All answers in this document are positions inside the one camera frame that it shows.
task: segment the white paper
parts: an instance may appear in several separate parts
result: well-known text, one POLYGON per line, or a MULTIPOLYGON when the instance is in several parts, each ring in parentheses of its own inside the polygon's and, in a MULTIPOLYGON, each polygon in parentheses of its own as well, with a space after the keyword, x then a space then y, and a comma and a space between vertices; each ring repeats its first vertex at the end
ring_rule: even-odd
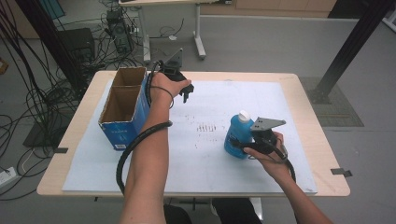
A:
MULTIPOLYGON (((173 194, 251 194, 281 193, 281 188, 258 161, 240 160, 223 147, 230 119, 246 110, 257 117, 283 119, 274 128, 284 134, 285 146, 294 166, 297 183, 306 193, 317 188, 307 163, 279 83, 194 81, 194 92, 186 104, 175 98, 169 128, 170 165, 165 193, 173 194)), ((63 190, 120 191, 116 167, 121 152, 115 151, 98 125, 111 82, 82 137, 63 190)), ((123 169, 125 182, 129 159, 123 169)))

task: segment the white desk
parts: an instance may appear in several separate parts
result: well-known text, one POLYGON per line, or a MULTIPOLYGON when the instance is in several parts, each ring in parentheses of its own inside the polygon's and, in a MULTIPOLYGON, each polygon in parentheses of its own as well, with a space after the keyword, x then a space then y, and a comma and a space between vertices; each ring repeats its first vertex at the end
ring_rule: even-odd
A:
POLYGON ((145 63, 150 63, 151 55, 150 55, 150 47, 149 47, 149 35, 146 32, 145 25, 145 16, 143 12, 143 6, 158 6, 158 5, 168 5, 168 4, 195 4, 195 31, 193 31, 193 36, 195 40, 195 44, 198 49, 198 55, 201 59, 204 59, 206 56, 204 45, 201 40, 201 23, 200 23, 200 14, 201 14, 201 3, 211 3, 216 2, 217 0, 134 0, 130 2, 122 3, 119 1, 121 7, 135 7, 137 9, 137 13, 139 15, 140 26, 142 29, 142 37, 143 37, 143 60, 145 63))
MULTIPOLYGON (((86 132, 94 109, 98 105, 106 84, 115 76, 115 71, 98 72, 92 80, 90 87, 81 101, 76 115, 73 117, 59 147, 67 147, 65 154, 55 154, 49 168, 44 174, 37 192, 42 195, 85 195, 85 196, 121 196, 120 192, 70 192, 63 191, 64 181, 75 156, 76 148, 86 132)), ((296 130, 308 163, 312 169, 314 180, 318 189, 315 196, 347 196, 349 187, 342 175, 333 175, 332 168, 339 168, 332 149, 327 142, 316 115, 309 103, 304 89, 297 76, 293 74, 265 74, 265 73, 219 73, 219 72, 183 72, 183 74, 196 80, 226 80, 278 82, 288 102, 290 113, 293 117, 296 130)))

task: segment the blue bottle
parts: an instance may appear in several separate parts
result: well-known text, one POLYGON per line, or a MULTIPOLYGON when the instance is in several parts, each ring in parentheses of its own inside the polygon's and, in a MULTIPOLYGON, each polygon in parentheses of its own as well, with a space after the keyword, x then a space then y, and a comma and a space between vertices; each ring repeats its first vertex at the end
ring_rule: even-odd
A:
POLYGON ((250 127, 253 125, 253 120, 247 111, 241 110, 238 115, 231 118, 230 129, 227 132, 224 141, 225 150, 231 155, 239 159, 244 159, 248 156, 243 150, 238 147, 233 147, 230 139, 237 139, 241 143, 252 142, 250 127))

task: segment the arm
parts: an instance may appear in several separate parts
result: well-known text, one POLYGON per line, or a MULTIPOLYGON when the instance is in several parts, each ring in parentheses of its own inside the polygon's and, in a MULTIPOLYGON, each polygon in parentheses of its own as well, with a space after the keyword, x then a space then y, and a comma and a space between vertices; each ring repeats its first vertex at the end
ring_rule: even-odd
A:
MULTIPOLYGON (((152 86, 162 87, 178 95, 190 80, 170 81, 157 73, 152 86)), ((172 97, 168 92, 151 88, 151 108, 142 132, 158 123, 169 120, 172 97)), ((143 140, 134 150, 125 185, 125 202, 120 223, 165 223, 163 214, 163 191, 168 173, 168 131, 160 130, 143 140)))
MULTIPOLYGON (((283 135, 281 133, 275 133, 275 135, 278 139, 276 146, 280 148, 283 143, 283 135)), ((244 151, 258 159, 265 171, 283 189, 294 214, 301 223, 332 223, 294 182, 286 164, 268 161, 261 153, 251 148, 244 148, 244 151)), ((275 152, 270 155, 273 158, 278 158, 275 152)))

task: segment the hand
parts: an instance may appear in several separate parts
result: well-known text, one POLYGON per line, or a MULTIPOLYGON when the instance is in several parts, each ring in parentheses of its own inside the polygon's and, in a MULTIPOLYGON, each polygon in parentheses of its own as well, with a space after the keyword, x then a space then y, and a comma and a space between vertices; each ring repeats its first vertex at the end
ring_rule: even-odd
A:
POLYGON ((151 88, 150 90, 150 96, 151 96, 151 102, 155 102, 158 99, 162 99, 162 100, 169 100, 169 103, 172 101, 171 96, 169 95, 169 93, 172 94, 172 97, 177 96, 180 91, 189 86, 191 84, 191 80, 189 79, 185 79, 179 82, 175 82, 170 80, 166 75, 164 75, 163 73, 156 73, 154 74, 152 81, 151 81, 151 88), (165 90, 169 91, 166 92, 160 88, 155 88, 155 87, 160 87, 160 88, 164 88, 165 90))
MULTIPOLYGON (((274 132, 274 135, 276 136, 276 139, 277 139, 276 147, 281 148, 282 144, 284 143, 283 134, 274 132)), ((245 147, 244 151, 248 155, 256 158, 262 164, 262 167, 264 167, 265 171, 276 182, 277 182, 277 180, 280 180, 282 178, 291 178, 289 168, 285 163, 271 161, 270 158, 268 158, 266 155, 263 155, 260 152, 254 150, 253 148, 250 148, 250 147, 245 147)), ((276 155, 275 152, 270 153, 269 156, 274 158, 276 161, 280 161, 280 158, 276 155)))

